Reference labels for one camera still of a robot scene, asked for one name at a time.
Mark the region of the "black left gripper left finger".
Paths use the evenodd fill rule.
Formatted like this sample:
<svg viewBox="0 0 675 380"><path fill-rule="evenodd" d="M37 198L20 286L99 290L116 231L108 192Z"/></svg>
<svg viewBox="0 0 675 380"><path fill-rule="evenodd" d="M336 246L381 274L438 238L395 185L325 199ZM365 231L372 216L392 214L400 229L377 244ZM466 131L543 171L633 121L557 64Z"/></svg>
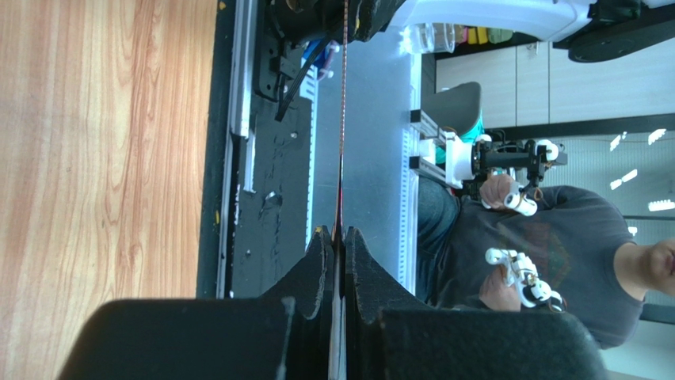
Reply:
<svg viewBox="0 0 675 380"><path fill-rule="evenodd" d="M279 300L287 321L276 379L326 379L332 322L334 251L318 226L304 256L261 296Z"/></svg>

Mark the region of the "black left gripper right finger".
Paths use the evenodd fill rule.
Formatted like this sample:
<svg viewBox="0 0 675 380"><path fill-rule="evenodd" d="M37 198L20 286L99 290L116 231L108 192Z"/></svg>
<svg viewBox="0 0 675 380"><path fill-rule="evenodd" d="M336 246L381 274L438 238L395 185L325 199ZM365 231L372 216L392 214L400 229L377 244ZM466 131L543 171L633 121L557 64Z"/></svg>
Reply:
<svg viewBox="0 0 675 380"><path fill-rule="evenodd" d="M372 256L362 232L350 227L345 239L346 368L348 379L400 379L401 348L387 345L386 313L427 310Z"/></svg>

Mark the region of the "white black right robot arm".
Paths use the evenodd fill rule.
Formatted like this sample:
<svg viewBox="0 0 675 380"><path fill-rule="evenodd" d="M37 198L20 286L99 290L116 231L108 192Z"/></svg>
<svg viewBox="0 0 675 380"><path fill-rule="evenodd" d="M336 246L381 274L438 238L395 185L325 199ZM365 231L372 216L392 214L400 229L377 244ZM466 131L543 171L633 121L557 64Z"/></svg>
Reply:
<svg viewBox="0 0 675 380"><path fill-rule="evenodd" d="M389 27L425 23L508 29L601 63L674 38L672 1L266 1L280 37L367 42Z"/></svg>

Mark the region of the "operator right hand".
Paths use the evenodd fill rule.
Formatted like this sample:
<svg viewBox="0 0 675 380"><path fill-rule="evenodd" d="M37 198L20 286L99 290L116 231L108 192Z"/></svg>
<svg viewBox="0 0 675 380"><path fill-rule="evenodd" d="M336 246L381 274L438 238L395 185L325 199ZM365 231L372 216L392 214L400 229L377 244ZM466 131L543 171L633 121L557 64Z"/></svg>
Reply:
<svg viewBox="0 0 675 380"><path fill-rule="evenodd" d="M490 310L520 312L521 300L514 286L505 285L504 270L496 267L488 275L480 289L479 300Z"/></svg>

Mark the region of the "operator left hand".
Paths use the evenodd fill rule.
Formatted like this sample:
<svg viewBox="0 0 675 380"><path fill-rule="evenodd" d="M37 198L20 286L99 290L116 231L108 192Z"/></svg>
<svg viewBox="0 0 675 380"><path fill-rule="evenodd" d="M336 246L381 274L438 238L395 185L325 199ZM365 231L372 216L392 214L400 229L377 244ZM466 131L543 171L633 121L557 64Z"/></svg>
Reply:
<svg viewBox="0 0 675 380"><path fill-rule="evenodd" d="M506 174L493 175L482 184L479 195L491 210L504 210L504 200L511 193L512 184L515 182Z"/></svg>

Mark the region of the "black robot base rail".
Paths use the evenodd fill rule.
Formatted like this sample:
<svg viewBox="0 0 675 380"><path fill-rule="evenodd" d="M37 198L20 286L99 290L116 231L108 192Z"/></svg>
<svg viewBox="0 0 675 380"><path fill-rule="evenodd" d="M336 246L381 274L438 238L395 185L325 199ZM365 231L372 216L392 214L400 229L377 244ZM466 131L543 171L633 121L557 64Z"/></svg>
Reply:
<svg viewBox="0 0 675 380"><path fill-rule="evenodd" d="M198 298L249 298L304 256L318 60L338 1L224 1L215 19Z"/></svg>

